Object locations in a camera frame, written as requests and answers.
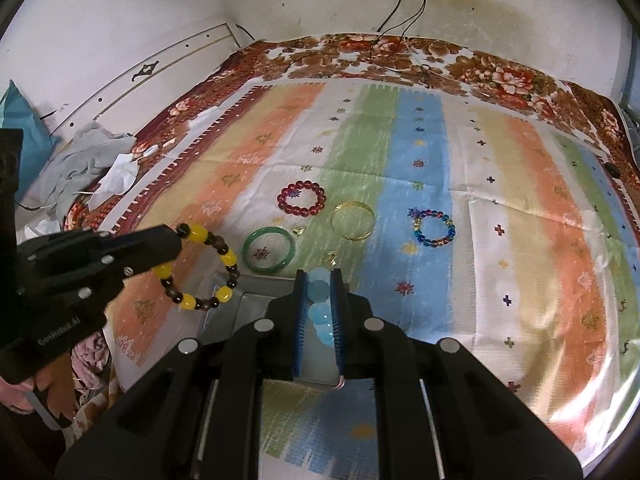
multicolored beaded bracelet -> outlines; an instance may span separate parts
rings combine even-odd
[[[175,232],[180,238],[186,238],[199,244],[210,245],[218,250],[220,260],[225,264],[226,272],[229,273],[229,279],[226,285],[221,286],[210,300],[201,300],[200,298],[194,298],[191,294],[183,294],[174,284],[172,264],[162,264],[154,267],[153,272],[160,278],[160,283],[164,286],[164,293],[184,310],[209,310],[210,308],[217,308],[220,306],[220,303],[229,301],[234,293],[233,289],[238,286],[240,272],[238,271],[238,259],[225,243],[225,239],[222,236],[212,234],[200,224],[191,226],[180,224],[175,229]]]
[[[414,236],[416,237],[418,242],[425,247],[441,247],[443,245],[447,245],[449,242],[452,242],[453,238],[456,237],[456,226],[454,225],[453,220],[448,215],[445,215],[442,211],[431,209],[427,209],[426,211],[409,210],[409,216],[412,216],[414,218]],[[445,236],[444,238],[438,238],[437,240],[429,240],[425,235],[423,235],[422,219],[427,218],[427,216],[440,218],[447,226],[447,236]]]
[[[301,189],[310,189],[316,194],[318,197],[316,205],[311,207],[298,207],[287,204],[287,198],[292,193],[300,191]],[[321,188],[317,182],[311,182],[310,180],[305,180],[304,182],[299,180],[295,184],[289,184],[287,187],[283,187],[278,195],[278,207],[285,213],[296,216],[315,216],[324,209],[325,202],[326,195],[324,194],[324,189]]]

white tissue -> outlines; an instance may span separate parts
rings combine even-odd
[[[142,157],[140,157],[140,158],[145,158],[146,156],[153,155],[159,149],[160,149],[160,146],[158,146],[157,144],[154,144],[150,148],[147,148],[145,150],[145,153],[143,153]]]
[[[135,183],[137,175],[138,163],[133,160],[133,154],[121,153],[118,155],[113,166],[101,178],[100,186],[87,202],[89,211],[93,211],[113,195],[125,194]]]
[[[33,229],[28,225],[24,226],[24,240],[31,240],[38,236],[52,235],[60,232],[60,222],[53,218],[45,218],[40,220],[38,225]]]

pink cloth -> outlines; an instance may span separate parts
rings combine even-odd
[[[109,348],[102,332],[96,332],[84,341],[79,342],[71,351],[71,364],[83,386],[76,390],[85,393],[89,390],[100,390],[106,386],[96,374],[104,370],[109,361]],[[33,378],[20,384],[9,384],[0,377],[0,402],[17,413],[31,413],[33,406],[24,398],[24,392],[33,390]]]
[[[85,393],[88,390],[100,390],[106,386],[97,374],[104,370],[109,361],[109,347],[102,332],[96,332],[79,342],[71,351],[71,365],[85,388],[76,386],[76,390]]]
[[[20,384],[9,384],[0,377],[0,402],[14,412],[27,414],[33,411],[33,406],[22,394],[31,390],[33,379],[27,379]]]

yellow bead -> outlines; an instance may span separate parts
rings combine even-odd
[[[231,267],[238,262],[236,254],[231,249],[229,249],[229,252],[224,256],[220,254],[220,260],[222,260],[222,263],[224,263],[227,267]]]
[[[174,266],[171,263],[158,265],[153,268],[153,272],[161,280],[166,280],[174,272]]]
[[[191,229],[191,231],[189,232],[189,236],[187,236],[189,240],[191,240],[192,242],[197,242],[199,244],[203,244],[207,241],[209,232],[200,224],[190,225],[189,228]]]
[[[226,303],[231,299],[233,294],[234,292],[230,288],[228,288],[228,286],[225,285],[225,286],[221,286],[216,291],[216,298],[220,300],[220,303]]]
[[[183,294],[180,308],[183,310],[193,310],[196,308],[196,299],[191,294]]]

green jade bangle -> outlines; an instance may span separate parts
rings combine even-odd
[[[249,260],[249,248],[251,247],[251,244],[254,243],[254,241],[256,241],[258,238],[270,233],[282,235],[287,239],[287,242],[289,242],[289,253],[287,253],[287,255],[273,267],[256,267]],[[293,260],[293,256],[295,254],[296,243],[293,240],[293,236],[291,236],[288,231],[285,231],[280,227],[270,226],[258,229],[257,231],[251,233],[242,245],[242,260],[244,261],[246,268],[251,272],[255,272],[256,274],[275,274],[279,270],[282,270],[286,266],[288,266]]]

